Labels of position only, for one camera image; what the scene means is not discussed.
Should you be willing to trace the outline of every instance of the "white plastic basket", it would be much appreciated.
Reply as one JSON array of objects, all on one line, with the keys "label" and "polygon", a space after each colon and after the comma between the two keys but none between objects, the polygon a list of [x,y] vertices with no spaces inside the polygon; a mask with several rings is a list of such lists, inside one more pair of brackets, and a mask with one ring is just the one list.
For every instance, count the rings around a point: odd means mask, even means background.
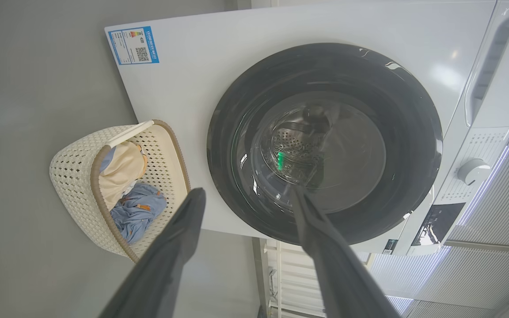
[{"label": "white plastic basket", "polygon": [[[156,187],[166,209],[143,238],[129,245],[115,226],[99,190],[99,167],[112,147],[131,141],[143,147],[147,171],[137,182]],[[102,129],[59,151],[50,163],[50,179],[77,225],[97,246],[137,262],[162,232],[190,191],[186,166],[172,129],[163,121],[145,121]]]}]

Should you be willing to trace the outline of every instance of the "black door rim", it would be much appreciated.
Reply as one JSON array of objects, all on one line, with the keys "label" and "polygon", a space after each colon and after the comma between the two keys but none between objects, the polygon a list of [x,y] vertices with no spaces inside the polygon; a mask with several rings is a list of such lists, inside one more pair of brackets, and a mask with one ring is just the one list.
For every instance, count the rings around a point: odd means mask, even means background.
[{"label": "black door rim", "polygon": [[[348,44],[283,50],[249,68],[228,88],[208,130],[208,165],[222,198],[254,229],[299,245],[293,215],[252,193],[242,175],[235,174],[240,163],[234,151],[251,148],[248,136],[261,114],[307,91],[337,92],[361,101],[364,106],[356,108],[376,124],[386,147],[386,167],[376,188],[359,203],[328,214],[329,219],[349,244],[392,229],[413,213],[433,185],[441,163],[441,124],[414,76],[382,54]],[[243,145],[236,144],[239,139]]]}]

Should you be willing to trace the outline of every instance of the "blue sticker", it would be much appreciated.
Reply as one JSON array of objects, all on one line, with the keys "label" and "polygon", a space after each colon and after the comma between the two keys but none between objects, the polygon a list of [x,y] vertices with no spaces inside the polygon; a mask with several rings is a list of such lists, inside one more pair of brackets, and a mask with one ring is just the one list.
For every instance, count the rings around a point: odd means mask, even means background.
[{"label": "blue sticker", "polygon": [[119,65],[158,63],[158,52],[150,26],[109,31]]}]

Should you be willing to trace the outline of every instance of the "front-load washer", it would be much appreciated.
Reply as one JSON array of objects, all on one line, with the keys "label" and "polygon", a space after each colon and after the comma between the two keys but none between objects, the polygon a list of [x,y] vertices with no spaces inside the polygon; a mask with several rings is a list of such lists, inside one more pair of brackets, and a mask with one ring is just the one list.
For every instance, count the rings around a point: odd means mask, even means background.
[{"label": "front-load washer", "polygon": [[105,28],[174,130],[202,227],[297,243],[303,184],[357,251],[435,252],[509,135],[509,2],[345,1]]}]

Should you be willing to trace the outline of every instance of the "white dial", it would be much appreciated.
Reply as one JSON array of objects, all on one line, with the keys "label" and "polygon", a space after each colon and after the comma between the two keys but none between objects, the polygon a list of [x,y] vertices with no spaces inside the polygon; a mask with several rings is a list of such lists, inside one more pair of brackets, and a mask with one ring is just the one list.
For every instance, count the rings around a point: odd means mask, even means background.
[{"label": "white dial", "polygon": [[490,166],[482,159],[473,159],[462,165],[457,173],[457,177],[468,186],[472,184],[479,185],[485,181],[490,175]]}]

